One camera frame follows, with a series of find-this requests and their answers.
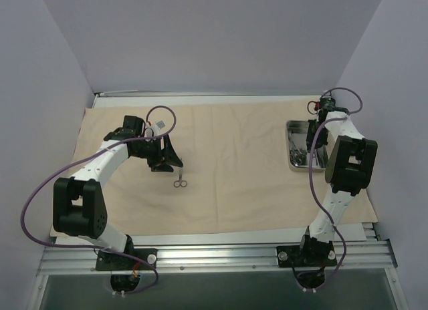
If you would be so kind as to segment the steel instrument tray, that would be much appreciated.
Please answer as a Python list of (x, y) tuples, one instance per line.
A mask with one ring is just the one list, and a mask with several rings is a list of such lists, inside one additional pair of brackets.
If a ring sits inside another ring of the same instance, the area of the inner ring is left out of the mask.
[[(310, 158), (312, 159), (312, 169), (313, 172), (323, 172), (325, 171), (326, 164), (328, 162), (328, 151), (327, 147), (323, 146), (315, 150), (314, 155), (310, 156), (310, 150), (306, 146), (306, 135), (308, 130), (308, 122), (300, 120), (290, 120), (286, 122), (286, 146), (288, 151), (288, 163), (291, 170), (294, 172), (307, 172), (309, 169)], [(290, 162), (290, 143), (288, 140), (288, 134), (292, 133), (292, 138), (295, 145), (298, 148), (303, 148), (307, 151), (306, 163), (295, 167)]]

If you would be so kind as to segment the steel surgical forceps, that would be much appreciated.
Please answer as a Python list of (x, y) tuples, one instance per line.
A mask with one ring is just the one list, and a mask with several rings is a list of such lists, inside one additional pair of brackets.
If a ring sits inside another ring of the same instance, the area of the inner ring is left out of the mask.
[(292, 133), (288, 134), (290, 143), (290, 162), (293, 166), (299, 167), (306, 163), (307, 151), (303, 148), (298, 148), (292, 138)]

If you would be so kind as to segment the steel surgical scissors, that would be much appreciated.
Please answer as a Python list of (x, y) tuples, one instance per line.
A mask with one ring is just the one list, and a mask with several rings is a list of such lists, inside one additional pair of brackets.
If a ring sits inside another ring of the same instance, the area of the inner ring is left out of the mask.
[(179, 168), (179, 176), (178, 179), (173, 182), (173, 186), (175, 188), (185, 188), (187, 185), (187, 181), (183, 178), (183, 169)]

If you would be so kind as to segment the beige cloth wrap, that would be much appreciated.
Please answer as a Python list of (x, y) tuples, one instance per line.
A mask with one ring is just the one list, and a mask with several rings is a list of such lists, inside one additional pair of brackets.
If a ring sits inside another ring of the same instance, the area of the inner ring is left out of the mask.
[(103, 188), (108, 222), (128, 235), (187, 235), (300, 228), (318, 214), (324, 175), (291, 170), (286, 123), (308, 120), (307, 100), (86, 110), (74, 159), (99, 149), (125, 116), (163, 121), (182, 159), (178, 174), (129, 158)]

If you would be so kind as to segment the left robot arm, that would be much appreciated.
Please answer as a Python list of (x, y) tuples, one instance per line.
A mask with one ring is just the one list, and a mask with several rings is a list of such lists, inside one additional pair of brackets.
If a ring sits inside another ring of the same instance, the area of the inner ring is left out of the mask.
[(135, 260), (132, 239), (108, 223), (103, 187), (131, 157), (146, 160), (153, 172), (173, 172), (183, 162), (165, 123), (148, 123), (137, 116), (125, 116), (121, 127), (105, 135), (96, 153), (69, 178), (54, 182), (53, 229), (112, 251), (111, 262), (128, 269)]

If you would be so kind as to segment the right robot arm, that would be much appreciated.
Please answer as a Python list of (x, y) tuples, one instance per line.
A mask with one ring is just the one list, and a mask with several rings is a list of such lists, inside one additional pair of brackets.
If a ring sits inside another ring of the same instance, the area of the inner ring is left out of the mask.
[(371, 181), (378, 151), (378, 143), (357, 130), (350, 112), (336, 106), (334, 98), (320, 98), (315, 111), (317, 118), (308, 121), (306, 145), (309, 154), (313, 156), (317, 149), (327, 145), (329, 136), (334, 140), (334, 147), (324, 172), (328, 185), (326, 196), (322, 202), (314, 199), (320, 212), (297, 248), (297, 257), (305, 265), (329, 255), (337, 224), (346, 207)]

